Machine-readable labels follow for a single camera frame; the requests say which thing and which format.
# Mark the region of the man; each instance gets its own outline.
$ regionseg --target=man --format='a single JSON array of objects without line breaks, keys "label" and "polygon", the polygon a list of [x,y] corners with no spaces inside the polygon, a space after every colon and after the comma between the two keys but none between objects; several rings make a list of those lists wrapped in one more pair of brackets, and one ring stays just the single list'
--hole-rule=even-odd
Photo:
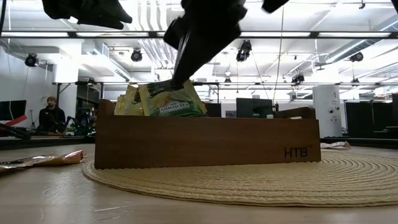
[{"label": "man", "polygon": [[47,107],[39,113],[39,131],[63,132],[65,130],[65,113],[57,106],[54,96],[47,98]]}]

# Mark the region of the table surface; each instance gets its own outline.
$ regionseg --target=table surface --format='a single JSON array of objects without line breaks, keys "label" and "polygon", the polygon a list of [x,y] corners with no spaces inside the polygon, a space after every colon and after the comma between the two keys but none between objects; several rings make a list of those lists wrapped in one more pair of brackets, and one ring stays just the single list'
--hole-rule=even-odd
[{"label": "table surface", "polygon": [[[84,149],[74,145],[0,151],[0,161]],[[397,150],[354,147],[348,152],[398,158]],[[296,208],[218,205],[150,197],[86,179],[81,165],[36,167],[0,177],[1,223],[397,223],[398,206]]]}]

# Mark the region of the round jute mat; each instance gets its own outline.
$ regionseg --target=round jute mat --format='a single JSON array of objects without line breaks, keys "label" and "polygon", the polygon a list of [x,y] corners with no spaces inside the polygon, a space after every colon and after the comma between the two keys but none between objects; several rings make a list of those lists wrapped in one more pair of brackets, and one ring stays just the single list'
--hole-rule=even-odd
[{"label": "round jute mat", "polygon": [[322,152],[321,162],[96,170],[91,180],[121,190],[200,202],[262,206],[398,204],[398,159]]}]

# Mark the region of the crumpled wrapper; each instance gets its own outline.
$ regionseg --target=crumpled wrapper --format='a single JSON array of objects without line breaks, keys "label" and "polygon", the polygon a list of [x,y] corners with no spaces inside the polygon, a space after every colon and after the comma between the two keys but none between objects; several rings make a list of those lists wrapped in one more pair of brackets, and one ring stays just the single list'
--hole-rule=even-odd
[{"label": "crumpled wrapper", "polygon": [[321,143],[321,149],[351,149],[348,142],[335,142],[332,144]]},{"label": "crumpled wrapper", "polygon": [[68,164],[78,164],[85,158],[83,150],[71,152],[64,155],[49,154],[44,156],[33,156],[16,161],[0,162],[0,173],[14,170],[17,168],[32,166],[61,166]]}]

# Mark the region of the computer monitor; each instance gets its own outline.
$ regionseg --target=computer monitor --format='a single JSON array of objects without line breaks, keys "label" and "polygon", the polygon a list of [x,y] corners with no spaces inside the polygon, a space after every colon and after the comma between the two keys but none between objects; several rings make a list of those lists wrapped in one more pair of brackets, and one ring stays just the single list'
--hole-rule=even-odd
[{"label": "computer monitor", "polygon": [[221,117],[221,103],[205,103],[207,115],[211,118]]},{"label": "computer monitor", "polygon": [[10,121],[24,116],[25,109],[26,100],[2,101],[0,102],[0,121]]},{"label": "computer monitor", "polygon": [[237,98],[237,118],[267,118],[267,115],[274,114],[272,100]]}]

